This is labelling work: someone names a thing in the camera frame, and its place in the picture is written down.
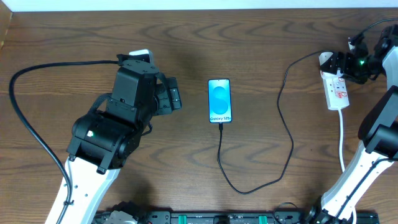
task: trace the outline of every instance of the robotic hand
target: robotic hand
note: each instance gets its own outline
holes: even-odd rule
[[[91,223],[127,157],[137,149],[141,136],[152,130],[150,119],[182,106],[177,80],[159,72],[150,51],[118,55],[118,59],[121,68],[113,92],[101,95],[73,125],[65,163],[73,191],[68,192],[64,178],[46,223]],[[106,110],[97,110],[105,100]],[[150,130],[143,134],[147,126]]]
[[[387,93],[363,120],[353,160],[337,183],[312,207],[305,223],[347,223],[352,209],[373,181],[398,160],[398,25],[386,27],[368,55],[363,32],[351,39],[351,53],[323,53],[322,75],[364,84],[380,73],[387,77]]]

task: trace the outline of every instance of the white backdrop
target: white backdrop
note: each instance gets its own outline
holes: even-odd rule
[[[13,12],[398,7],[398,0],[2,0]]]

